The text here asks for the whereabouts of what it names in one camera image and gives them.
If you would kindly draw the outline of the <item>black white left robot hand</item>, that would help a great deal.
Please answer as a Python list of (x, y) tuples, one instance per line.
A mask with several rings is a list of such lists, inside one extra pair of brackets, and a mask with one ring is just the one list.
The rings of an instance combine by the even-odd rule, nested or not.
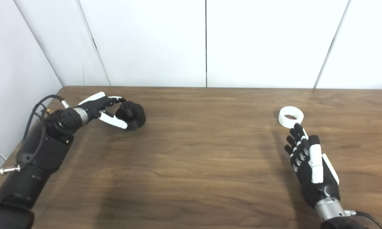
[(128, 124), (105, 109), (117, 103), (123, 103), (126, 99), (118, 96), (108, 97), (104, 92), (96, 93), (81, 101), (74, 110), (81, 116), (83, 125), (94, 119), (99, 119), (106, 124), (126, 129)]

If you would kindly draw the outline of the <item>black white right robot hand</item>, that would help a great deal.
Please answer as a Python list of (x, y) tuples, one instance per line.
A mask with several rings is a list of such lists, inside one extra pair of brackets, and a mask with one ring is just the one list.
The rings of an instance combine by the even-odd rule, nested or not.
[(289, 133), (284, 149), (305, 202), (315, 207), (325, 198), (340, 200), (339, 178), (328, 156), (322, 152), (319, 136), (307, 135), (299, 123), (294, 124)]

